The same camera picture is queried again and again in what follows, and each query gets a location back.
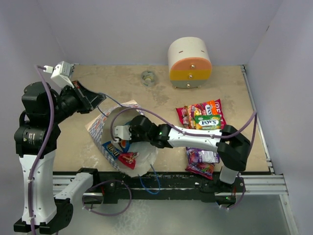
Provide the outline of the red small candy packet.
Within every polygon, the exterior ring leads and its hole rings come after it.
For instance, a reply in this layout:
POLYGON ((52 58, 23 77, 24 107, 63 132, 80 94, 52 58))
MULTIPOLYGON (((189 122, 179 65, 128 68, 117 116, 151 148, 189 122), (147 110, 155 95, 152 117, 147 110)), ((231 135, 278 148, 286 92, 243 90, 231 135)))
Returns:
POLYGON ((126 167, 134 170, 136 165, 136 158, 139 156, 138 152, 125 152, 118 156, 118 160, 126 167))

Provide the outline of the blue m&m's packet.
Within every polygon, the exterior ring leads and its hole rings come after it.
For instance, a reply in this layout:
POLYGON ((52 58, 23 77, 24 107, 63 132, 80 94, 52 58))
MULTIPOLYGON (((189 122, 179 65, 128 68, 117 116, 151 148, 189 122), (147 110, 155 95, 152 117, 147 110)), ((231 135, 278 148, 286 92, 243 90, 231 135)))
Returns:
POLYGON ((108 153, 108 155, 112 158, 112 160, 115 162, 122 151, 118 148, 116 148, 111 141, 105 142, 102 144, 102 147, 105 149, 105 151, 108 153))

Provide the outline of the checkered paper bag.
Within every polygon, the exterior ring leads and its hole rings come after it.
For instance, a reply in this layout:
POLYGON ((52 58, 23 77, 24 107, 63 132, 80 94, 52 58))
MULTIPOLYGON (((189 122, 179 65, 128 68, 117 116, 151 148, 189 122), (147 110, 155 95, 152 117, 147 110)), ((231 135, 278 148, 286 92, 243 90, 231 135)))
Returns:
POLYGON ((134 142, 135 135, 127 131, 133 118, 143 114, 140 105, 134 101, 118 103, 86 126, 93 142, 107 162, 118 171, 130 177, 138 177, 142 187, 152 195, 160 192, 160 180, 155 173, 157 189, 148 189, 143 183, 143 175, 149 169, 155 171, 158 149, 149 142, 134 142))

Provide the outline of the pink REAL crisps bag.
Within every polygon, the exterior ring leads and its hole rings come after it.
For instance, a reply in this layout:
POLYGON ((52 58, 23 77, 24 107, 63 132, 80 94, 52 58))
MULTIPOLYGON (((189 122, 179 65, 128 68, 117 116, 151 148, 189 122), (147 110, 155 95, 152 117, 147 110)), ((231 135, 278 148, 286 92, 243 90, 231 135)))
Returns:
POLYGON ((197 129, 199 127, 197 116, 220 116, 218 129, 223 129, 226 125, 220 99, 176 108, 176 112, 180 123, 188 129, 197 129))

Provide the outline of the green Fox's candy bag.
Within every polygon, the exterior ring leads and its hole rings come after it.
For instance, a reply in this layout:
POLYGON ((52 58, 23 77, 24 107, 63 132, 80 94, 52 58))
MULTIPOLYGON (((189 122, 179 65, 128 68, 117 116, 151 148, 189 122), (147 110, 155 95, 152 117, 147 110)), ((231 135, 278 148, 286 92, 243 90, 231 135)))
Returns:
POLYGON ((204 115, 195 117, 195 128, 197 130, 217 130, 221 129, 220 115, 204 115))

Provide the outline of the purple snack packet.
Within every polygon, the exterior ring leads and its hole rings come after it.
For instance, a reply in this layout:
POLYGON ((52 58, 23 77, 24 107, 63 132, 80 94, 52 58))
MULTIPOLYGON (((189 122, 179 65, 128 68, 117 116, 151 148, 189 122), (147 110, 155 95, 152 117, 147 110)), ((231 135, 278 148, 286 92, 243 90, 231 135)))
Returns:
POLYGON ((197 148, 186 148, 186 171, 201 175, 208 180, 213 179, 215 164, 220 162, 220 156, 213 152, 197 148))

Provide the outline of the orange snack packet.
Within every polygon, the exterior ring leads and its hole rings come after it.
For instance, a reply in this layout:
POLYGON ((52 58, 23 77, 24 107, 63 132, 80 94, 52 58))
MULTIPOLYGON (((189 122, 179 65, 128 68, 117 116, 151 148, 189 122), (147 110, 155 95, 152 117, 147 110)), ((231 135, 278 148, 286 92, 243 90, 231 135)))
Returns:
POLYGON ((220 100, 211 100, 205 103, 205 111, 207 115, 222 115, 220 100))

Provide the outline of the blue snack bag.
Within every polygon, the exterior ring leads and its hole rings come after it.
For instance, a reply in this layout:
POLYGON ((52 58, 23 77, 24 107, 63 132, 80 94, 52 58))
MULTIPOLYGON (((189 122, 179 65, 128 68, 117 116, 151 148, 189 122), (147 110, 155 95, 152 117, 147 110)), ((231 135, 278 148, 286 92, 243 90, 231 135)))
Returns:
POLYGON ((119 142, 119 146, 123 152, 128 152, 131 145, 130 140, 132 139, 130 122, 126 122, 121 130, 122 137, 120 138, 121 141, 119 142))

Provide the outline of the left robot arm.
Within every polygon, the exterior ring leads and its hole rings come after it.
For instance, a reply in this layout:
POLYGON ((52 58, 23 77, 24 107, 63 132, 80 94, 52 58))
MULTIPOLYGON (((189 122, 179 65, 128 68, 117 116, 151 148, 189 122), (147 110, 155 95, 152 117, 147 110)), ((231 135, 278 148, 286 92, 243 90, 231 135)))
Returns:
POLYGON ((65 86, 60 93, 46 82, 25 87, 24 111, 14 134, 23 172, 24 209, 14 231, 57 234, 70 224, 74 202, 87 190, 99 190, 98 170, 82 168, 64 190, 55 194, 53 165, 61 133, 59 124, 74 113, 90 113, 105 99, 104 94, 88 90, 79 81, 65 86))

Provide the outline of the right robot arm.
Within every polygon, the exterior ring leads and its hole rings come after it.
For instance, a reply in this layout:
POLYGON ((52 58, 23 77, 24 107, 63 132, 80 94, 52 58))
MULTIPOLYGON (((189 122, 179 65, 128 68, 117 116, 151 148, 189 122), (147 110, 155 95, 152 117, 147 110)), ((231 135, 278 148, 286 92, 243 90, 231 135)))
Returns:
POLYGON ((230 191, 240 172, 245 171, 252 142, 231 125, 217 130, 185 129, 172 124, 156 125, 139 115, 130 121, 131 142, 149 142, 157 148, 188 147, 217 153, 223 167, 218 188, 230 191))

